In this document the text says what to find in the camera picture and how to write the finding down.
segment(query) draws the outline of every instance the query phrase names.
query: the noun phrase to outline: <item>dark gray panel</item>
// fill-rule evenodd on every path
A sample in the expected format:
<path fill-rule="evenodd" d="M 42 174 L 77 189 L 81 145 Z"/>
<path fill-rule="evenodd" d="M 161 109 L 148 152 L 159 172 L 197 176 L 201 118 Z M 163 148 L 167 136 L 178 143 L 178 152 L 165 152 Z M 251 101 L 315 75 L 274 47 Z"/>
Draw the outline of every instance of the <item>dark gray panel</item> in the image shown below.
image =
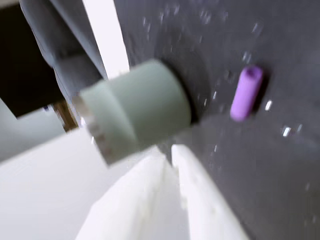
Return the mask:
<path fill-rule="evenodd" d="M 201 121 L 175 142 L 200 158 L 252 239 L 319 239 L 320 2 L 115 4 L 130 65 L 157 57 L 182 77 Z M 247 64 L 264 68 L 268 84 L 256 114 L 235 123 L 230 105 Z"/>

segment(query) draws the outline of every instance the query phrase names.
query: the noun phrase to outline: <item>light green cylinder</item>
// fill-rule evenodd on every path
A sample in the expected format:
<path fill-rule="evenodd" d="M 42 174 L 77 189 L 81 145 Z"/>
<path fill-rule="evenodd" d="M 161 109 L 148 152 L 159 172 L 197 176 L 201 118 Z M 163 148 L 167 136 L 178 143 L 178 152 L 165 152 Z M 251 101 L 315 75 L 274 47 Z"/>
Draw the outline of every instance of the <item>light green cylinder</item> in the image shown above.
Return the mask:
<path fill-rule="evenodd" d="M 88 129 L 107 163 L 141 151 L 191 124 L 191 108 L 182 86 L 157 60 L 112 81 L 102 80 L 79 96 L 92 115 L 85 120 L 94 122 Z"/>

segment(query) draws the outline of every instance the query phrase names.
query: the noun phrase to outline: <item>purple plastic peg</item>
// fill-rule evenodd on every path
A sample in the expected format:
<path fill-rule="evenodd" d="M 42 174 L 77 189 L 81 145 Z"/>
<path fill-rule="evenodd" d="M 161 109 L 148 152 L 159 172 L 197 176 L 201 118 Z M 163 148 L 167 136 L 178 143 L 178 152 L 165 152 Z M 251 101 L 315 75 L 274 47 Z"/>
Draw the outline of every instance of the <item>purple plastic peg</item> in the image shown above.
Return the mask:
<path fill-rule="evenodd" d="M 234 121 L 242 122 L 250 115 L 263 75 L 263 70 L 257 66 L 248 66 L 242 70 L 230 111 Z"/>

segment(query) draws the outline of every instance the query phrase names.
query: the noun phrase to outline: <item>gray fabric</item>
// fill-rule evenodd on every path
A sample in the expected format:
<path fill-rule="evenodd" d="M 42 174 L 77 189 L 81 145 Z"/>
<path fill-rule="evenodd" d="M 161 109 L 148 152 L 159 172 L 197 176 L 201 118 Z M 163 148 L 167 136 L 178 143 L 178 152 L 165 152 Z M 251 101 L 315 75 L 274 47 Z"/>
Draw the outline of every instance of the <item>gray fabric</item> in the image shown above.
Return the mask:
<path fill-rule="evenodd" d="M 51 67 L 58 60 L 83 51 L 49 0 L 20 0 L 20 6 L 43 58 Z"/>
<path fill-rule="evenodd" d="M 85 53 L 62 59 L 53 69 L 61 92 L 68 101 L 82 89 L 102 79 L 101 74 Z"/>
<path fill-rule="evenodd" d="M 82 0 L 50 1 L 78 39 L 100 74 L 107 79 L 107 73 Z"/>

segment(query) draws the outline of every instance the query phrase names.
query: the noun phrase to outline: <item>white plastic part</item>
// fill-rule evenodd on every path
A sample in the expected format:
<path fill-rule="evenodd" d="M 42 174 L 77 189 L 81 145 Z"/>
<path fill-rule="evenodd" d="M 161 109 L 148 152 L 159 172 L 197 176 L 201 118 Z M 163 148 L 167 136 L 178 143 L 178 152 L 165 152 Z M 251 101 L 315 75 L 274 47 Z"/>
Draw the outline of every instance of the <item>white plastic part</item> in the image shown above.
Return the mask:
<path fill-rule="evenodd" d="M 180 193 L 187 208 L 191 240 L 248 240 L 218 187 L 184 145 L 172 146 Z"/>
<path fill-rule="evenodd" d="M 178 178 L 156 147 L 92 206 L 76 238 L 148 239 L 188 239 Z"/>

